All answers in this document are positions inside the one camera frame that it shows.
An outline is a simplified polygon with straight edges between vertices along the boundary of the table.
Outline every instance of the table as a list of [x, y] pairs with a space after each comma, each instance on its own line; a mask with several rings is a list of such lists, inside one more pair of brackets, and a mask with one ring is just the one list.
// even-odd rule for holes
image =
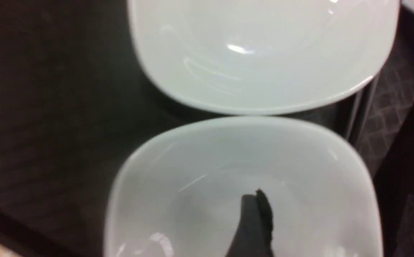
[[[25, 257], [101, 256], [109, 189], [124, 160], [161, 132], [220, 116], [148, 81], [125, 4], [0, 1], [0, 242]], [[287, 116], [346, 137], [359, 126], [357, 136], [363, 95]]]

